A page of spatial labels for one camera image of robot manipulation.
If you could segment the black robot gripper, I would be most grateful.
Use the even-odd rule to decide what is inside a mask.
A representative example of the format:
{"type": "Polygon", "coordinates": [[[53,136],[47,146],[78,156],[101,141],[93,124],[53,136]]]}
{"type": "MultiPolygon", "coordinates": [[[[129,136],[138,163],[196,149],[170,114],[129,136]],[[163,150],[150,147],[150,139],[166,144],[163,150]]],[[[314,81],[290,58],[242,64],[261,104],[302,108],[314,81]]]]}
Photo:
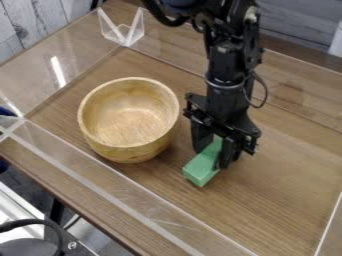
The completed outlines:
{"type": "Polygon", "coordinates": [[[254,155],[262,132],[249,117],[253,81],[220,86],[208,83],[208,94],[188,93],[183,115],[192,121],[193,147],[197,153],[222,138],[218,167],[225,169],[238,160],[241,153],[254,155]]]}

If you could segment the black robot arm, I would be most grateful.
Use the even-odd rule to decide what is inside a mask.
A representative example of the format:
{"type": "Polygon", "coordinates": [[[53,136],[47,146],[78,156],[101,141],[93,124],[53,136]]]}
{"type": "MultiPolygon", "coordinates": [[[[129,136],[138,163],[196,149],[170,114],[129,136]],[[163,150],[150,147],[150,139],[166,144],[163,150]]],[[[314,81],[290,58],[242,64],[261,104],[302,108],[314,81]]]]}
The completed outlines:
{"type": "Polygon", "coordinates": [[[142,0],[154,18],[169,27],[189,23],[204,35],[209,68],[204,95],[189,93],[183,115],[192,120],[194,150],[201,153],[222,139],[213,167],[225,169],[242,153],[254,154],[261,130],[249,118],[256,72],[265,49],[260,44],[256,0],[142,0]]]}

